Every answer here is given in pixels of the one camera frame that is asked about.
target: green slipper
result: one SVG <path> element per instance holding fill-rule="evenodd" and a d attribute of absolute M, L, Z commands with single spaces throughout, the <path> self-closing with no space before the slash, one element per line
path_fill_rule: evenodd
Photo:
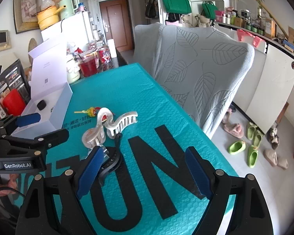
<path fill-rule="evenodd" d="M 253 145 L 256 147 L 256 148 L 259 148 L 259 145 L 260 145 L 260 142 L 262 140 L 262 137 L 264 135 L 259 131 L 257 130 L 254 134 L 254 139 L 253 139 Z"/>
<path fill-rule="evenodd" d="M 239 152 L 242 152 L 246 149 L 246 143 L 242 140 L 234 142 L 231 146 L 228 147 L 228 152 L 232 155 L 235 155 Z"/>
<path fill-rule="evenodd" d="M 249 122 L 247 124 L 247 129 L 246 129 L 246 137 L 249 139 L 249 140 L 252 140 L 253 137 L 254 137 L 254 134 L 255 134 L 255 131 L 256 131 L 256 127 L 257 125 Z"/>
<path fill-rule="evenodd" d="M 258 150 L 255 146 L 251 145 L 248 149 L 248 155 L 247 155 L 247 165 L 250 168 L 255 167 L 257 157 L 258 157 Z"/>

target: green kettle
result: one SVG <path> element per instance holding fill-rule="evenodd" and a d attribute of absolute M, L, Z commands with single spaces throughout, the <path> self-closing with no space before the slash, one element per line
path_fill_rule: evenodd
<path fill-rule="evenodd" d="M 74 16 L 75 11 L 78 9 L 77 0 L 74 0 L 75 7 L 73 6 L 73 0 L 61 0 L 58 4 L 59 7 L 66 6 L 66 8 L 60 12 L 61 20 Z"/>

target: box lid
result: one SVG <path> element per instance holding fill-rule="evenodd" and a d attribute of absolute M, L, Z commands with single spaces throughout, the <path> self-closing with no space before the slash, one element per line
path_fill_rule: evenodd
<path fill-rule="evenodd" d="M 67 82 L 67 41 L 62 34 L 46 40 L 28 54 L 33 58 L 31 97 Z"/>

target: green bag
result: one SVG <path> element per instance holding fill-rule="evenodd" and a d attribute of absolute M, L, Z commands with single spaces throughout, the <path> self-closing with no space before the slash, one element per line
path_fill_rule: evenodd
<path fill-rule="evenodd" d="M 162 0 L 165 10 L 168 13 L 187 15 L 191 13 L 191 6 L 188 0 Z"/>
<path fill-rule="evenodd" d="M 214 11 L 217 11 L 218 8 L 212 2 L 203 3 L 202 8 L 206 18 L 209 18 L 212 20 L 216 19 L 216 13 Z"/>

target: framed painting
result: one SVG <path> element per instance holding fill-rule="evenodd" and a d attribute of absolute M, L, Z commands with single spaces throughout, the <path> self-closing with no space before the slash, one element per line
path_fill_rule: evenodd
<path fill-rule="evenodd" d="M 18 34 L 39 29 L 37 12 L 38 0 L 13 0 L 15 32 Z"/>

